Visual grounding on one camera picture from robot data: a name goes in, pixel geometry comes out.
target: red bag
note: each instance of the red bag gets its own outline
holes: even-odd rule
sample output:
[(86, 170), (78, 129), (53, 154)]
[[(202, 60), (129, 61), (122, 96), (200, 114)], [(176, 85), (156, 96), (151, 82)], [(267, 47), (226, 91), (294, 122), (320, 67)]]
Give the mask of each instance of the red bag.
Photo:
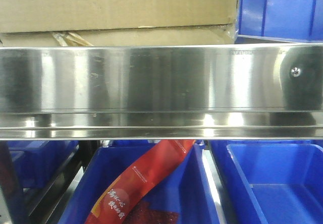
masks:
[(153, 187), (184, 160), (195, 140), (162, 140), (105, 190), (85, 224), (120, 224)]

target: cardboard box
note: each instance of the cardboard box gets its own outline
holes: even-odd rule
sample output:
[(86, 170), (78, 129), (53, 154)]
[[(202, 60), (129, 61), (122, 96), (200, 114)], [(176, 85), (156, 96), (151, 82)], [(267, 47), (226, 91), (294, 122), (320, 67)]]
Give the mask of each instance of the cardboard box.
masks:
[(232, 24), (237, 0), (0, 0), (0, 32)]
[[(233, 44), (235, 25), (78, 31), (94, 46)], [(0, 34), (3, 46), (60, 46), (50, 32)]]

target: shelf rack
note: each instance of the shelf rack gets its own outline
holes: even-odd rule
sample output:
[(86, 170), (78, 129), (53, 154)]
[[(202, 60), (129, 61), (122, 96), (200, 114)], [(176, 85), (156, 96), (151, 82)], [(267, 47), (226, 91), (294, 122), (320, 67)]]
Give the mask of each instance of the shelf rack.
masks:
[[(3, 141), (323, 138), (322, 102), (323, 44), (0, 49)], [(0, 147), (0, 220), (26, 223)]]

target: plastic bin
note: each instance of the plastic bin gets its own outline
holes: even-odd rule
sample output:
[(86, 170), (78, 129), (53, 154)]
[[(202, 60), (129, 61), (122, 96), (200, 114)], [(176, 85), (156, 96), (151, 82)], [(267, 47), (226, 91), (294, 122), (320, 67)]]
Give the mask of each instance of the plastic bin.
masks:
[(131, 147), (131, 146), (144, 146), (149, 144), (148, 140), (113, 140), (110, 147)]
[(14, 165), (17, 177), (20, 181), (20, 184), (22, 184), (20, 176), (23, 174), (23, 164), (24, 164), (24, 158), (25, 153), (23, 151), (11, 151), (10, 152), (12, 163)]
[(229, 144), (223, 179), (241, 223), (323, 220), (323, 149), (313, 144)]
[(23, 188), (43, 188), (77, 144), (77, 141), (9, 141), (10, 151), (23, 151), (25, 155), (22, 171), (18, 172)]
[(240, 0), (239, 34), (323, 40), (323, 0)]
[[(93, 157), (68, 203), (59, 224), (84, 224), (92, 206), (104, 190), (131, 163), (152, 146), (102, 147)], [(219, 223), (201, 159), (202, 149), (195, 145), (183, 163), (152, 189), (144, 200), (154, 210), (180, 214), (177, 223)]]

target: stainless steel shelf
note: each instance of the stainless steel shelf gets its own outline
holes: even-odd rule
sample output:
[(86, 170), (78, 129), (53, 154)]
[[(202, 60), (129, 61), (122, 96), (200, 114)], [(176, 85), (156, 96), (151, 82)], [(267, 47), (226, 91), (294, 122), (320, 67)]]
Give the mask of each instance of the stainless steel shelf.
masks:
[(0, 139), (323, 137), (323, 44), (0, 49)]

